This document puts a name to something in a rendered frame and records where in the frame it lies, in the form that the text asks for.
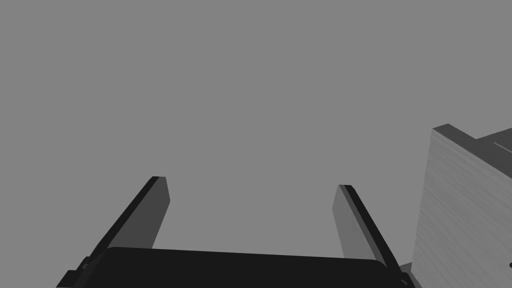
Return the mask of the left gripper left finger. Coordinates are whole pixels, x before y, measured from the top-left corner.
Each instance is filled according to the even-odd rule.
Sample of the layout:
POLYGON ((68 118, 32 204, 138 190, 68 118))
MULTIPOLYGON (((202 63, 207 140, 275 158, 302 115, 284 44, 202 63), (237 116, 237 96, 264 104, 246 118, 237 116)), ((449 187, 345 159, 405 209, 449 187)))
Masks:
POLYGON ((167 178, 152 176, 93 249, 87 264, 110 247, 151 249, 170 205, 167 178))

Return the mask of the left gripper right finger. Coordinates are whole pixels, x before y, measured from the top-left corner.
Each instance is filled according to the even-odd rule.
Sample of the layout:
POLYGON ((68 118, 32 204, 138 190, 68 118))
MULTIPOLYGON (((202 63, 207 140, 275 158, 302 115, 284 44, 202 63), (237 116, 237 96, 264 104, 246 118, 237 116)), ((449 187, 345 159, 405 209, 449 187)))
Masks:
POLYGON ((352 185, 338 185, 332 213, 344 258, 374 260, 394 274, 402 273, 394 254, 352 185))

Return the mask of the grey wooden cabinet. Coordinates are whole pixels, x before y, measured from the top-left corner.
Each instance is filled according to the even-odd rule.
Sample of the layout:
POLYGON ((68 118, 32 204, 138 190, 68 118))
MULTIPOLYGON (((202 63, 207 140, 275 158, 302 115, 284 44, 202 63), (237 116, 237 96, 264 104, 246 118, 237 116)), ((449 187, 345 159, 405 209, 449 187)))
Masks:
POLYGON ((512 288, 512 127, 431 130, 411 273, 421 288, 512 288))

